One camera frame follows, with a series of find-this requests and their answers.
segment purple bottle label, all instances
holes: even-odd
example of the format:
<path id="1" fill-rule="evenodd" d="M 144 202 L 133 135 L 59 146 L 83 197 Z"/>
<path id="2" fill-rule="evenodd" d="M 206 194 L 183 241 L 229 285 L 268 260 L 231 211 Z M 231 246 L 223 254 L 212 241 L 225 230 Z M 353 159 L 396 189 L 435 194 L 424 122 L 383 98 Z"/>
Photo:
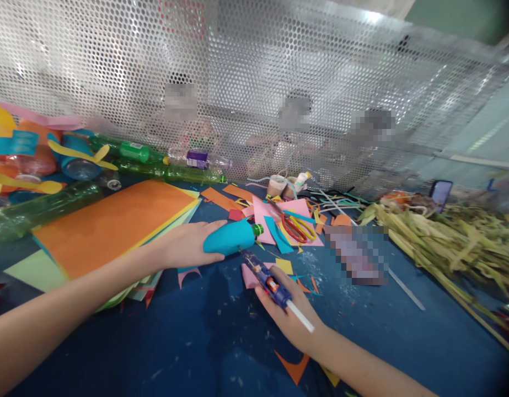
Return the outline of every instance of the purple bottle label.
<path id="1" fill-rule="evenodd" d="M 186 165 L 191 168 L 208 168 L 208 153 L 199 151 L 188 151 L 186 155 Z"/>

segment perforated metal sheet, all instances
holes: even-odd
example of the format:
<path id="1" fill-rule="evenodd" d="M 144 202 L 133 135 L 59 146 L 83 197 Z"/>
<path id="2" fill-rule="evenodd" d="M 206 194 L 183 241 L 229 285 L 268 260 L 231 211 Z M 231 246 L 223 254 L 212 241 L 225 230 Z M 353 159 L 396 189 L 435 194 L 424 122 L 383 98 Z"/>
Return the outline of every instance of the perforated metal sheet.
<path id="1" fill-rule="evenodd" d="M 161 150 L 213 150 L 238 181 L 309 170 L 374 197 L 508 77 L 494 49 L 332 2 L 0 1 L 1 101 Z M 286 98 L 309 100 L 302 129 L 282 129 Z M 368 109 L 392 111 L 390 140 L 356 138 L 352 114 Z"/>

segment pink paper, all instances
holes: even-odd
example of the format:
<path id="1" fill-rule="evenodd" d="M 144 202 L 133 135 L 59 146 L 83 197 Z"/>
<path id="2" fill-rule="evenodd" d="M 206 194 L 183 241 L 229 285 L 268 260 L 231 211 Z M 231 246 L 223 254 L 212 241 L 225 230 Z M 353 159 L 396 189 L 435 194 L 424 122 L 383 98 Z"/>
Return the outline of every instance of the pink paper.
<path id="1" fill-rule="evenodd" d="M 297 214 L 308 217 L 309 218 L 309 210 L 308 205 L 306 204 L 306 200 L 301 198 L 300 200 L 287 201 L 284 203 L 278 203 L 278 207 L 282 211 L 295 211 Z M 270 204 L 266 204 L 262 202 L 259 198 L 253 195 L 253 205 L 254 207 L 254 221 L 259 223 L 264 227 L 264 232 L 256 237 L 261 243 L 266 244 L 276 244 L 274 238 L 271 236 L 271 232 L 269 232 L 269 228 L 267 227 L 267 223 L 265 223 L 266 216 L 272 217 L 274 210 Z M 297 241 L 290 236 L 292 242 L 296 243 Z M 322 240 L 317 236 L 313 241 L 308 240 L 307 243 L 302 244 L 303 246 L 324 246 Z"/>
<path id="2" fill-rule="evenodd" d="M 276 264 L 271 264 L 264 262 L 264 265 L 270 269 Z M 245 282 L 245 288 L 251 289 L 256 287 L 257 285 L 260 285 L 260 282 L 256 278 L 256 276 L 251 272 L 251 270 L 247 267 L 246 264 L 242 264 L 242 275 L 243 275 L 243 281 Z"/>
<path id="3" fill-rule="evenodd" d="M 245 218 L 248 218 L 248 217 L 254 215 L 254 206 L 247 207 L 242 212 L 243 212 L 243 215 L 245 215 Z"/>
<path id="4" fill-rule="evenodd" d="M 73 131 L 79 130 L 85 125 L 85 122 L 81 117 L 74 115 L 48 117 L 31 110 L 21 108 L 21 106 L 7 104 L 4 102 L 0 102 L 0 107 L 21 119 L 32 121 L 52 130 Z"/>
<path id="5" fill-rule="evenodd" d="M 189 273 L 197 273 L 201 277 L 201 272 L 199 271 L 199 269 L 192 269 L 192 270 L 177 274 L 177 276 L 179 278 L 179 289 L 183 288 L 183 280 L 186 277 L 186 275 Z"/>

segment person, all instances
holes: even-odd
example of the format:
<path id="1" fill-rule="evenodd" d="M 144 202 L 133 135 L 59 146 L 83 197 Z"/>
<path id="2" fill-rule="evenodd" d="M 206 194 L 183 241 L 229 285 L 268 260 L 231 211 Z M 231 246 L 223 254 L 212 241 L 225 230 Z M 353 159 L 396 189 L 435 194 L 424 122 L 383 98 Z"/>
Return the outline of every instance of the person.
<path id="1" fill-rule="evenodd" d="M 0 316 L 0 395 L 32 372 L 78 325 L 111 297 L 162 269 L 207 265 L 223 260 L 204 253 L 205 239 L 227 221 L 178 226 L 175 233 L 152 241 L 54 291 Z M 289 310 L 284 311 L 258 286 L 256 295 L 291 343 L 324 365 L 364 397 L 433 396 L 406 374 L 330 329 L 283 271 L 271 271 L 311 321 L 310 333 Z"/>

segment red scissors handle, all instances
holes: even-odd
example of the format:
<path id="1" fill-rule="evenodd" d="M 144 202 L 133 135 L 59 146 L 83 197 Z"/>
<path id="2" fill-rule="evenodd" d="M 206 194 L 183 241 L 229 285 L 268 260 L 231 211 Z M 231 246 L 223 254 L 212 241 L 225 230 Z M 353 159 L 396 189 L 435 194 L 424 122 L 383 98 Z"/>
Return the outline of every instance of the red scissors handle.
<path id="1" fill-rule="evenodd" d="M 289 220 L 288 217 L 286 217 L 284 214 L 281 215 L 282 217 L 282 225 L 283 228 L 289 235 L 294 238 L 299 243 L 305 244 L 308 241 L 308 238 L 300 229 L 298 229 L 293 222 Z"/>

